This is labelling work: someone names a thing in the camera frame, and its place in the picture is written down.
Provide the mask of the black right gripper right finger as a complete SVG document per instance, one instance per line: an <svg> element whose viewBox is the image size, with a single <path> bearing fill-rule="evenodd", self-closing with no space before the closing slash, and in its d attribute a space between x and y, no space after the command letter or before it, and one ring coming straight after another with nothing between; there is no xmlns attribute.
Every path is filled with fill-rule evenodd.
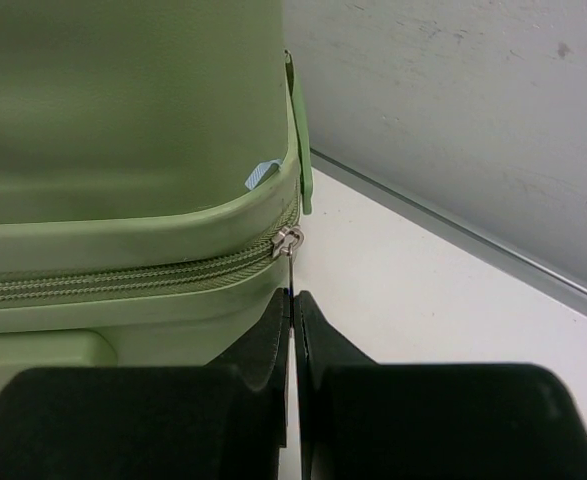
<svg viewBox="0 0 587 480"><path fill-rule="evenodd" d="M527 363L389 364L294 307L306 479L587 479L587 430L565 384Z"/></svg>

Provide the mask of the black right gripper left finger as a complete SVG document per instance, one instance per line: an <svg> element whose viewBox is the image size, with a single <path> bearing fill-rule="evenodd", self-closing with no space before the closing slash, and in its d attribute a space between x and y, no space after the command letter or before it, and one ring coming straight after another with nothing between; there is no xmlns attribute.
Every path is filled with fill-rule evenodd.
<svg viewBox="0 0 587 480"><path fill-rule="evenodd" d="M273 479L288 293L209 363L34 368L0 393L0 479Z"/></svg>

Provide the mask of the light green suitcase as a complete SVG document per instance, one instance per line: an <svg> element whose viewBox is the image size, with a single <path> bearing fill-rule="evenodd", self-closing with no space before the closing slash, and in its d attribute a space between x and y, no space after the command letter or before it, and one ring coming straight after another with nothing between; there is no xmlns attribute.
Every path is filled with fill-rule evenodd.
<svg viewBox="0 0 587 480"><path fill-rule="evenodd" d="M280 2L0 1L0 391L208 363L311 194Z"/></svg>

